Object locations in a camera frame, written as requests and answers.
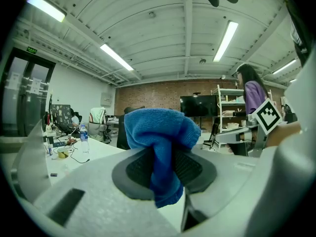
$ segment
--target blue towel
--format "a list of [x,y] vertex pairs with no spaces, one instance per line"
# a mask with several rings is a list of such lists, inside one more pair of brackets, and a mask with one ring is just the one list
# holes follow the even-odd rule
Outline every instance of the blue towel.
[[171,165],[172,142],[192,148],[201,134],[200,128],[183,113],[169,109],[139,109],[124,118],[127,142],[133,148],[154,147],[154,171],[150,189],[156,207],[176,203],[183,185]]

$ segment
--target laptop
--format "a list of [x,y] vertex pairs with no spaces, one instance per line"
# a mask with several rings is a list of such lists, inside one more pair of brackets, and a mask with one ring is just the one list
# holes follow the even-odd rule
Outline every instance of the laptop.
[[53,120],[58,125],[73,127],[71,120],[70,105],[51,105]]

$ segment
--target fluorescent light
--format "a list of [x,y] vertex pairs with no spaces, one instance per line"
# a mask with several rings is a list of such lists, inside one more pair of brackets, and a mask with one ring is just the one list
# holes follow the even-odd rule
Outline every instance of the fluorescent light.
[[62,22],[65,18],[64,13],[62,13],[60,10],[56,9],[54,6],[50,5],[44,0],[27,0],[27,2],[47,13],[49,16],[53,17],[59,22]]
[[224,55],[229,43],[231,42],[236,30],[238,27],[238,23],[235,22],[229,22],[228,27],[226,29],[224,38],[222,40],[222,43],[219,47],[219,49],[217,50],[217,53],[213,59],[213,62],[219,62],[220,59],[222,58],[222,56]]
[[108,45],[104,44],[100,47],[103,51],[105,51],[108,55],[110,55],[113,59],[115,59],[118,63],[120,63],[127,70],[134,70],[130,65],[127,64],[120,56],[115,53]]
[[293,63],[295,63],[296,60],[294,59],[293,61],[290,61],[289,63],[285,64],[282,68],[278,69],[277,71],[273,72],[273,75],[275,75],[276,73],[279,73],[280,71],[282,71],[283,69],[286,69],[288,66],[291,66]]

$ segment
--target ceiling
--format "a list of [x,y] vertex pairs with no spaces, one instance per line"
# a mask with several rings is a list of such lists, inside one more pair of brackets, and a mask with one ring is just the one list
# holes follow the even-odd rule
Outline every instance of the ceiling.
[[[112,86],[177,79],[227,78],[247,62],[266,81],[288,85],[300,71],[282,0],[48,0],[67,16],[60,23],[27,4],[14,41]],[[238,29],[220,62],[213,62],[229,20]],[[134,71],[100,49],[106,43]]]

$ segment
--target glass door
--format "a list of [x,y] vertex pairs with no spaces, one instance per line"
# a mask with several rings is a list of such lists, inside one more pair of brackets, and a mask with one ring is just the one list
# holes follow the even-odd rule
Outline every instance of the glass door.
[[55,63],[14,49],[1,82],[1,135],[27,136],[45,115]]

